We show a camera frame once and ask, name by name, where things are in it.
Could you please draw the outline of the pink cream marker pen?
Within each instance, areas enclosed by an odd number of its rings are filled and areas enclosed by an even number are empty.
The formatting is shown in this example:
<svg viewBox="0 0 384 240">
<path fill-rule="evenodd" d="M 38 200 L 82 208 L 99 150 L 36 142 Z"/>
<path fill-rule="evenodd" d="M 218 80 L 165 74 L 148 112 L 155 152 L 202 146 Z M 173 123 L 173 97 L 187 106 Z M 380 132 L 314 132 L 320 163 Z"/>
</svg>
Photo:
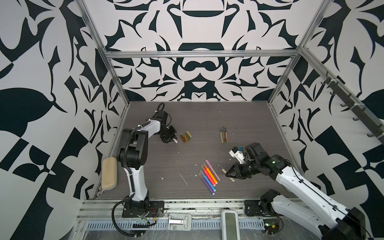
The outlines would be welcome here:
<svg viewBox="0 0 384 240">
<path fill-rule="evenodd" d="M 221 169 L 221 171 L 226 175 L 227 174 L 227 171 L 221 166 L 221 165 L 218 165 L 218 167 Z"/>
</svg>

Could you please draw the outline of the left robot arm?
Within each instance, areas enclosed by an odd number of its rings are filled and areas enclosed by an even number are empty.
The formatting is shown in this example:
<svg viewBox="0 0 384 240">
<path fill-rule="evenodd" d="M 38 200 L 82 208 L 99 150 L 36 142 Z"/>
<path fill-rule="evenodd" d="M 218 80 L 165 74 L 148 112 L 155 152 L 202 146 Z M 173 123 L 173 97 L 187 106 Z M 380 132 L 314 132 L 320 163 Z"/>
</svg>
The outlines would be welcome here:
<svg viewBox="0 0 384 240">
<path fill-rule="evenodd" d="M 144 165 L 148 158 L 149 138 L 160 136 L 163 143 L 178 142 L 172 117 L 160 103 L 152 117 L 133 129 L 124 129 L 120 138 L 117 160 L 129 181 L 130 195 L 127 209 L 134 214 L 146 213 L 150 207 L 149 191 L 145 184 Z"/>
</svg>

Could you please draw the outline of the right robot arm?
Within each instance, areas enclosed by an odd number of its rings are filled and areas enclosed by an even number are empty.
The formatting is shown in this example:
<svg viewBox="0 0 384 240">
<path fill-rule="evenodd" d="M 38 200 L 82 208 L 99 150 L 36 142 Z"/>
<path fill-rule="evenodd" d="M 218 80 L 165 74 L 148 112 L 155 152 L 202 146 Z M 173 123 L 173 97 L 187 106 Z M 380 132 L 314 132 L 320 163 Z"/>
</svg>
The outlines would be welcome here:
<svg viewBox="0 0 384 240">
<path fill-rule="evenodd" d="M 347 208 L 333 200 L 279 155 L 269 156 L 259 143 L 229 151 L 237 162 L 226 172 L 226 177 L 245 180 L 263 174 L 298 197 L 305 207 L 270 189 L 258 201 L 246 201 L 247 216 L 285 216 L 306 228 L 321 240 L 364 240 L 365 215 L 357 208 Z"/>
</svg>

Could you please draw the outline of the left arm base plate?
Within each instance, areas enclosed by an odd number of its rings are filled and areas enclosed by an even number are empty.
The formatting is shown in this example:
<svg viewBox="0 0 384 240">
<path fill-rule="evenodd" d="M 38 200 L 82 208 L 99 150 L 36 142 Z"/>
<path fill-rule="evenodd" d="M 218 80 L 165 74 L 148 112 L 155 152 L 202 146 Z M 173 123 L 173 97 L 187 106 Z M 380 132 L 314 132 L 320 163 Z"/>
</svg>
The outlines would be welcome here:
<svg viewBox="0 0 384 240">
<path fill-rule="evenodd" d="M 164 214 L 164 201 L 128 201 L 124 203 L 123 218 L 135 218 L 141 215 L 150 218 L 161 217 Z"/>
</svg>

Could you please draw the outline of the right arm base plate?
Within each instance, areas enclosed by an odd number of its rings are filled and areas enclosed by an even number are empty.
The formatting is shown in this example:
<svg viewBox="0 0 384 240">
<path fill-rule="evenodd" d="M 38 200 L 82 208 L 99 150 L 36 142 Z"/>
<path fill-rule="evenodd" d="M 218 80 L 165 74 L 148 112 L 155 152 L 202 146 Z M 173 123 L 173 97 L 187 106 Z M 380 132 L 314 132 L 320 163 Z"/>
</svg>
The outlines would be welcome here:
<svg viewBox="0 0 384 240">
<path fill-rule="evenodd" d="M 271 203 L 265 200 L 245 200 L 245 214 L 248 217 L 275 217 Z"/>
</svg>

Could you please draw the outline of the lilac marker pen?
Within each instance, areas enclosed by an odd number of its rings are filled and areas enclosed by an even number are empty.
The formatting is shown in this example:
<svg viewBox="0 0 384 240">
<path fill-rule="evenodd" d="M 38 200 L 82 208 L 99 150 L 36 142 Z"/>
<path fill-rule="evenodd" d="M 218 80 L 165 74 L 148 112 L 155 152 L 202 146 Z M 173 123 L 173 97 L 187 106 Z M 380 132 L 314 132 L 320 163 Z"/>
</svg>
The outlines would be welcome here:
<svg viewBox="0 0 384 240">
<path fill-rule="evenodd" d="M 216 179 L 218 181 L 220 181 L 220 177 L 218 176 L 218 174 L 216 173 L 215 169 L 213 168 L 213 165 L 211 164 L 211 162 L 209 160 L 205 160 L 205 162 L 207 163 L 207 165 L 209 166 L 211 172 L 214 174 L 214 176 L 216 177 Z"/>
</svg>

